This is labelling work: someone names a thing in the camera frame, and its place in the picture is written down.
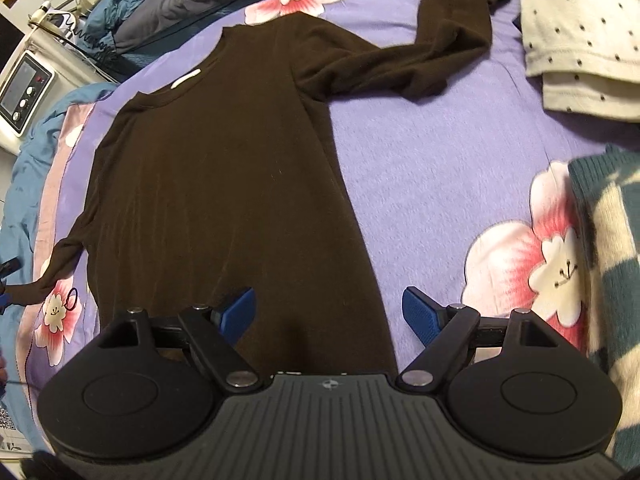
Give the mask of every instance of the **metal screw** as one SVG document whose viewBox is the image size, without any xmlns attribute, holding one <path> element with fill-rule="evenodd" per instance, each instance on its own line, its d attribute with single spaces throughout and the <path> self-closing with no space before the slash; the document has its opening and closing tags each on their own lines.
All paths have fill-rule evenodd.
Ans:
<svg viewBox="0 0 640 480">
<path fill-rule="evenodd" d="M 257 383 L 258 376 L 250 370 L 239 370 L 226 376 L 226 382 L 236 388 L 246 388 Z"/>
<path fill-rule="evenodd" d="M 425 370 L 409 370 L 402 374 L 402 382 L 410 386 L 426 386 L 433 382 L 433 375 Z"/>
</svg>

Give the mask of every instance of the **checkered sweater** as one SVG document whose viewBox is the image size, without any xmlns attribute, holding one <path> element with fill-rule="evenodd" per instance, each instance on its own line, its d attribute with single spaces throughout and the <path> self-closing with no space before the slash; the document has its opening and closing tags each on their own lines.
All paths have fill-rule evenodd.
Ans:
<svg viewBox="0 0 640 480">
<path fill-rule="evenodd" d="M 569 174 L 590 269 L 590 353 L 623 399 L 609 452 L 630 469 L 640 465 L 640 153 L 609 148 L 571 161 Z"/>
</svg>

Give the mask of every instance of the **brown long-sleeve shirt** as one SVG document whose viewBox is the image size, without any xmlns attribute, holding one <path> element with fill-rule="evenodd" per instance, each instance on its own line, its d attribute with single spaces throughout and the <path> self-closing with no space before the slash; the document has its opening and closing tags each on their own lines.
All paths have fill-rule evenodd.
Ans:
<svg viewBox="0 0 640 480">
<path fill-rule="evenodd" d="M 257 318 L 238 349 L 261 373 L 393 373 L 327 101 L 442 91 L 489 49 L 496 1 L 420 0 L 415 43 L 389 48 L 302 13 L 224 29 L 197 76 L 121 110 L 84 212 L 44 275 L 6 292 L 43 301 L 86 249 L 102 325 L 128 306 L 166 316 L 251 286 Z"/>
</svg>

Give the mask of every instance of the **white clothing tag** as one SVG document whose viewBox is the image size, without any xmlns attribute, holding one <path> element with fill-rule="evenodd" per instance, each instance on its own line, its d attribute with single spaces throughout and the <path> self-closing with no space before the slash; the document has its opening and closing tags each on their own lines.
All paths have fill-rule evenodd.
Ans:
<svg viewBox="0 0 640 480">
<path fill-rule="evenodd" d="M 197 68 L 196 70 L 193 70 L 192 72 L 189 72 L 188 74 L 185 74 L 182 77 L 179 77 L 178 79 L 176 79 L 171 84 L 171 90 L 176 88 L 179 84 L 184 83 L 185 81 L 187 81 L 187 79 L 191 79 L 192 77 L 196 77 L 200 72 L 201 72 L 201 70 L 199 68 Z"/>
</svg>

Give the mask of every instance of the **qr code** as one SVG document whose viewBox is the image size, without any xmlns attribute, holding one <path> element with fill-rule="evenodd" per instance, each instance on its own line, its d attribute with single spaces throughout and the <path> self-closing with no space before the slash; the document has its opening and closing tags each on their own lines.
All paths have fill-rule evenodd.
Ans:
<svg viewBox="0 0 640 480">
<path fill-rule="evenodd" d="M 0 429 L 15 430 L 14 422 L 4 408 L 0 408 Z"/>
</svg>

